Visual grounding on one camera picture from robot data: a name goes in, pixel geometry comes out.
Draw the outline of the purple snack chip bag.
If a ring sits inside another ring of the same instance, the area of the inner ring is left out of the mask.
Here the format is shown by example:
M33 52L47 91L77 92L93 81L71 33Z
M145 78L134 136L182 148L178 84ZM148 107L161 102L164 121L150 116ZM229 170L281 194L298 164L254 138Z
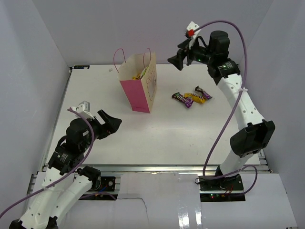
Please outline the purple snack chip bag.
M140 76L143 77L147 71L148 67L144 68L143 71L141 72Z

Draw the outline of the pink paper gift bag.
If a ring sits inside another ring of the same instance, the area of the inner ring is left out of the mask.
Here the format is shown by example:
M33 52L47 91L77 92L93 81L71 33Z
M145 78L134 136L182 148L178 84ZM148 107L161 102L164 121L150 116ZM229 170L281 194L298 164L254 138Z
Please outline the pink paper gift bag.
M132 80L148 67L141 80ZM157 91L156 53L148 51L124 58L123 63L115 68L119 82L133 111L150 113Z

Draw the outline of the purple candy packet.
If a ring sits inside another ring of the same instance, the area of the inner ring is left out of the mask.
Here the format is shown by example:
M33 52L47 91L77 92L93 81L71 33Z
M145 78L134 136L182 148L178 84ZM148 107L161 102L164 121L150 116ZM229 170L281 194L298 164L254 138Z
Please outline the purple candy packet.
M182 94L180 94L179 92L177 93L174 93L172 95L172 98L177 100L178 102L180 103L183 103L187 108L190 108L193 104L193 100L192 99L189 99L189 98L186 98L184 97Z

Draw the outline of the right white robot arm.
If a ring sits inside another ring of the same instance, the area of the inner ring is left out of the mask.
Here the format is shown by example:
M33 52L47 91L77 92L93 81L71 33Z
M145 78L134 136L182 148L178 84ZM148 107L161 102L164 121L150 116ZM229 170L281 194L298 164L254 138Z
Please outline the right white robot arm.
M186 40L178 45L175 56L168 58L178 70L183 69L183 61L190 65L193 61L207 65L208 73L225 95L231 106L230 117L235 117L238 132L230 138L230 152L215 173L215 184L220 190L227 190L233 183L231 177L239 173L246 162L259 153L269 143L274 131L273 121L267 121L258 112L244 86L246 76L240 74L236 62L229 55L230 40L224 31L213 31L208 44L198 30L186 32Z

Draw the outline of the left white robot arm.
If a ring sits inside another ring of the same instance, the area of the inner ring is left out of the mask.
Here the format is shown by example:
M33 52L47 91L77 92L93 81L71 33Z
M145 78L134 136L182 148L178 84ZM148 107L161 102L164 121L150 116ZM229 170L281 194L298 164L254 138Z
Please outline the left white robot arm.
M11 229L57 229L71 207L89 190L101 186L101 172L93 167L81 168L92 150L95 140L102 140L114 134L122 120L106 114L96 117L85 112L78 113L66 129L66 134L58 141L48 162L41 189L32 193L32 203L19 218L11 222Z

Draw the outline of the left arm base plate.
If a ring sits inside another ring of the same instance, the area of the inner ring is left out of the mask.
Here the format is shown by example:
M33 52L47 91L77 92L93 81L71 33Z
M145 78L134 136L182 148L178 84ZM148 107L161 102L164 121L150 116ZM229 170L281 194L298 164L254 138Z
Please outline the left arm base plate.
M116 177L98 177L92 183L90 191L94 192L111 192L115 190Z

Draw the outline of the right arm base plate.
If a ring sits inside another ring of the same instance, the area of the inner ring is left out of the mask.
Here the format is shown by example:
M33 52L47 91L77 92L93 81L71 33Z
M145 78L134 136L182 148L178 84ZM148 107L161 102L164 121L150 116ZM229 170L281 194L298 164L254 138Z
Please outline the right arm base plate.
M244 190L240 175L233 177L224 177L220 179L208 180L203 176L196 179L196 183L200 185L201 191L239 191Z

